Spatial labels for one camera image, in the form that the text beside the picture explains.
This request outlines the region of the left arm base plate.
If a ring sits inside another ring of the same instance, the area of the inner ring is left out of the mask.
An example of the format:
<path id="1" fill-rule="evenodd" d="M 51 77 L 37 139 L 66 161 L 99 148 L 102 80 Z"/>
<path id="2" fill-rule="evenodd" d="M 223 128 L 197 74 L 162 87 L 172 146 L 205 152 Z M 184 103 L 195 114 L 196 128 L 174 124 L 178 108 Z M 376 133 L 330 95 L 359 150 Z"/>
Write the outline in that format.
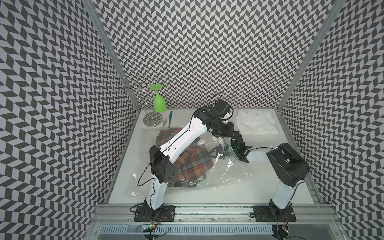
<path id="1" fill-rule="evenodd" d="M 175 218 L 176 206 L 165 205 L 157 210 L 152 210 L 148 206 L 138 206 L 135 211 L 135 222 L 156 222 L 168 221 L 173 222 Z"/>

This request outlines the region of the clear plastic vacuum bag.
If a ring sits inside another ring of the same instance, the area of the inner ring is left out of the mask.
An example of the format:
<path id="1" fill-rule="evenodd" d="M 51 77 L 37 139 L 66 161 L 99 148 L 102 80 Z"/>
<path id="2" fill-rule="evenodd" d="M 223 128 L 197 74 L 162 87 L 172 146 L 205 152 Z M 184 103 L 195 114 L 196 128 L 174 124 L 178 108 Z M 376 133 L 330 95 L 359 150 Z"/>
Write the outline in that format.
<path id="1" fill-rule="evenodd" d="M 145 198 L 150 190 L 150 179 L 152 177 L 151 168 L 148 166 L 149 149 L 155 145 L 160 147 L 178 132 L 179 128 L 143 130 L 139 143 L 138 163 L 133 173 L 133 186 L 130 188 L 130 196 Z M 210 151 L 219 145 L 228 141 L 227 138 L 216 138 L 210 132 L 206 132 L 199 138 L 206 140 L 204 146 L 210 154 Z M 243 162 L 238 162 L 230 157 L 222 160 L 212 159 L 214 166 L 205 174 L 205 179 L 197 183 L 195 187 L 188 188 L 169 188 L 167 186 L 166 194 L 179 194 L 186 192 L 195 192 L 205 189 L 218 189 L 224 186 L 243 183 L 251 177 L 251 173 L 245 167 Z"/>

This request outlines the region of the white shirt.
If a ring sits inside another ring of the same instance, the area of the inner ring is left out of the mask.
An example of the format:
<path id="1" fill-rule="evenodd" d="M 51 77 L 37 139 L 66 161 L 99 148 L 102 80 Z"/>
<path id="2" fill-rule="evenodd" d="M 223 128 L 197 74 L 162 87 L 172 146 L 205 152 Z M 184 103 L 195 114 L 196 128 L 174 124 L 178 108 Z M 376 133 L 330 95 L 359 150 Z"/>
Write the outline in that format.
<path id="1" fill-rule="evenodd" d="M 277 135 L 276 120 L 270 112 L 239 110 L 235 117 L 236 125 L 242 135 Z"/>

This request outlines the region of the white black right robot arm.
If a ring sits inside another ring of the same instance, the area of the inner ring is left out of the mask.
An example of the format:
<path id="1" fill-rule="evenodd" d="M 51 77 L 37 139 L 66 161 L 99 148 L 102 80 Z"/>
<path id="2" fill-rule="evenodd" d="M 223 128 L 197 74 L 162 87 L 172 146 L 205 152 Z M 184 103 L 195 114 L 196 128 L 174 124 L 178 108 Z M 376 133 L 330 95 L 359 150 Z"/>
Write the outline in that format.
<path id="1" fill-rule="evenodd" d="M 232 157 L 243 163 L 269 161 L 280 181 L 269 203 L 270 211 L 276 213 L 286 212 L 291 207 L 298 186 L 310 171 L 307 162 L 290 144 L 281 143 L 274 148 L 249 147 L 238 131 L 228 143 L 219 143 L 210 154 L 216 154 L 218 158 Z"/>

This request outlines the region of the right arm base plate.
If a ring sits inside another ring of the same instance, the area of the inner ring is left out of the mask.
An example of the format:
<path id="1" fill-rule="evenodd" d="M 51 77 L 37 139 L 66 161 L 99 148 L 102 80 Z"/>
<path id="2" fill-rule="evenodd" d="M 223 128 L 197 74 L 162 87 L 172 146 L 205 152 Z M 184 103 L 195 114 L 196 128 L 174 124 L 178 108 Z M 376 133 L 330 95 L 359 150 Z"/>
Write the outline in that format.
<path id="1" fill-rule="evenodd" d="M 270 207 L 266 205 L 253 206 L 252 218 L 257 222 L 296 222 L 297 218 L 293 207 L 289 205 L 286 209 L 280 210 L 279 208 Z"/>

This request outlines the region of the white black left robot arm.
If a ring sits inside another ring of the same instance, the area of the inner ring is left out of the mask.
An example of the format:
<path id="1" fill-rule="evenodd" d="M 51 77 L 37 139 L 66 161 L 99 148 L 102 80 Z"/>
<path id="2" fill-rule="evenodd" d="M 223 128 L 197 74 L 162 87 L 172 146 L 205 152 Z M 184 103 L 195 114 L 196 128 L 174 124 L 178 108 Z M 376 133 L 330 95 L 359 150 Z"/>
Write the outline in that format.
<path id="1" fill-rule="evenodd" d="M 154 213 L 164 205 L 168 182 L 177 173 L 174 163 L 193 141 L 208 130 L 217 138 L 231 136 L 234 125 L 228 123 L 228 120 L 233 113 L 234 109 L 227 104 L 201 107 L 195 110 L 189 123 L 171 140 L 160 147 L 150 148 L 151 189 L 144 200 L 144 207 L 148 212 Z"/>

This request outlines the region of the red plaid shirt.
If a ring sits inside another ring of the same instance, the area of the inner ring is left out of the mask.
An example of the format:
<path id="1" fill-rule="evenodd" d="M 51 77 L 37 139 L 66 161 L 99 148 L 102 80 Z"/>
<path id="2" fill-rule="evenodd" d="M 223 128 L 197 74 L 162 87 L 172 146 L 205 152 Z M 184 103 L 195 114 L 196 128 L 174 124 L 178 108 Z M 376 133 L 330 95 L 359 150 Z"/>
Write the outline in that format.
<path id="1" fill-rule="evenodd" d="M 197 183 L 205 179 L 206 172 L 214 166 L 206 147 L 198 145 L 200 139 L 195 139 L 174 162 L 178 171 L 176 176 L 169 181 L 169 188 L 195 187 Z"/>

